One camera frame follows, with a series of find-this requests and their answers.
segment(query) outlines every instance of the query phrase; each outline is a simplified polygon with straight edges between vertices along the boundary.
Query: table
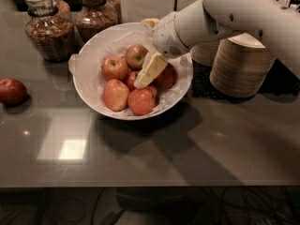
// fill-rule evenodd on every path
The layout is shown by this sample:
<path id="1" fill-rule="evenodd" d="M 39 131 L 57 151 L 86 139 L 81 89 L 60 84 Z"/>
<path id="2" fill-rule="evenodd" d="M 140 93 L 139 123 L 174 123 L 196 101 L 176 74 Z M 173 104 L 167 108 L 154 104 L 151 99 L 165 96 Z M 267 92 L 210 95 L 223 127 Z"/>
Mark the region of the table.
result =
<path id="1" fill-rule="evenodd" d="M 0 106 L 0 188 L 300 184 L 300 100 L 187 95 L 164 114 L 119 121 L 78 96 L 68 62 L 45 61 L 26 13 L 0 13 L 0 79 L 28 88 Z"/>

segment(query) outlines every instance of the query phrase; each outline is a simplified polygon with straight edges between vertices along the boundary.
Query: stacked plates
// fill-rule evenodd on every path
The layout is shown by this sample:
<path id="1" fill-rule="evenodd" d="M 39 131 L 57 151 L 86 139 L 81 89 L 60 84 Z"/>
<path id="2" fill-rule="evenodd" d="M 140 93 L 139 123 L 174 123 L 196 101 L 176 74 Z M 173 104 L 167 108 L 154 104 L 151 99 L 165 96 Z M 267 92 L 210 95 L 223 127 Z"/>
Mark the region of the stacked plates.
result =
<path id="1" fill-rule="evenodd" d="M 210 82 L 221 93 L 249 98 L 260 89 L 276 57 L 249 34 L 221 40 Z"/>
<path id="2" fill-rule="evenodd" d="M 196 45 L 190 50 L 191 58 L 198 64 L 209 67 L 213 66 L 219 42 L 217 40 Z"/>

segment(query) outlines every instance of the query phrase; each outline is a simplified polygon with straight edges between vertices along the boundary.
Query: apple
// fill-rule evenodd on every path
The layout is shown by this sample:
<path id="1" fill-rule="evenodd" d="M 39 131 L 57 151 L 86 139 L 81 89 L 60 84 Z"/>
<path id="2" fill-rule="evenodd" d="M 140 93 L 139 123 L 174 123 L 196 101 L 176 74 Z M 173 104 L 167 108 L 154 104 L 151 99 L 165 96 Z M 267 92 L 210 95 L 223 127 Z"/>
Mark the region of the apple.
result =
<path id="1" fill-rule="evenodd" d="M 128 105 L 130 90 L 121 81 L 110 79 L 103 87 L 102 98 L 106 107 L 114 112 L 120 112 Z"/>
<path id="2" fill-rule="evenodd" d="M 125 60 L 132 70 L 141 70 L 144 57 L 148 54 L 148 49 L 142 44 L 134 44 L 127 48 Z"/>
<path id="3" fill-rule="evenodd" d="M 157 95 L 155 87 L 136 88 L 130 92 L 127 104 L 134 114 L 146 115 L 157 106 Z"/>
<path id="4" fill-rule="evenodd" d="M 27 88 L 19 80 L 6 78 L 0 81 L 0 103 L 16 106 L 27 97 Z"/>
<path id="5" fill-rule="evenodd" d="M 124 84 L 129 88 L 130 91 L 136 89 L 134 81 L 137 79 L 139 71 L 130 71 L 124 80 Z"/>
<path id="6" fill-rule="evenodd" d="M 167 90 L 172 88 L 178 79 L 178 73 L 174 65 L 168 63 L 166 68 L 152 81 L 157 89 Z"/>
<path id="7" fill-rule="evenodd" d="M 124 58 L 111 55 L 103 59 L 101 74 L 105 81 L 117 79 L 123 81 L 128 75 L 128 64 Z"/>

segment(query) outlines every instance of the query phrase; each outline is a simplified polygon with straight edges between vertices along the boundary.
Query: bowl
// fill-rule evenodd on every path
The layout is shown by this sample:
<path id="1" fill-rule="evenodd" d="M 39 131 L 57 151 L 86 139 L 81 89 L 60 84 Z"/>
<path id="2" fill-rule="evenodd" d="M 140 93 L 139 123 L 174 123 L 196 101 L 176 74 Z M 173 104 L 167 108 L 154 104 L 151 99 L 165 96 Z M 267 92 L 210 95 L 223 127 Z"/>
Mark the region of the bowl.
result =
<path id="1" fill-rule="evenodd" d="M 193 78 L 190 54 L 170 59 L 178 72 L 176 84 L 167 91 L 159 91 L 159 104 L 147 115 L 135 115 L 129 108 L 121 112 L 108 109 L 101 97 L 105 80 L 100 75 L 101 63 L 109 55 L 124 57 L 129 46 L 141 43 L 150 53 L 157 50 L 152 43 L 153 32 L 140 22 L 128 22 L 110 27 L 87 41 L 79 53 L 72 54 L 68 67 L 81 99 L 93 110 L 120 120 L 141 120 L 168 111 L 187 93 Z"/>

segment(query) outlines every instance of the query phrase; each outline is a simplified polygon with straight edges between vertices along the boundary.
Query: white robotic arm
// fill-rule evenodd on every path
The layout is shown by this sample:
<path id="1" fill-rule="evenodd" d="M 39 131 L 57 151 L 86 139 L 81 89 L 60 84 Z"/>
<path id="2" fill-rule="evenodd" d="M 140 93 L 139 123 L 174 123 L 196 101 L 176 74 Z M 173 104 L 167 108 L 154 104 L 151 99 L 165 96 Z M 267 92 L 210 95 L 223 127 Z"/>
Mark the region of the white robotic arm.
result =
<path id="1" fill-rule="evenodd" d="M 205 41 L 247 32 L 300 78 L 300 14 L 276 0 L 198 0 L 161 19 L 153 43 L 175 58 Z"/>

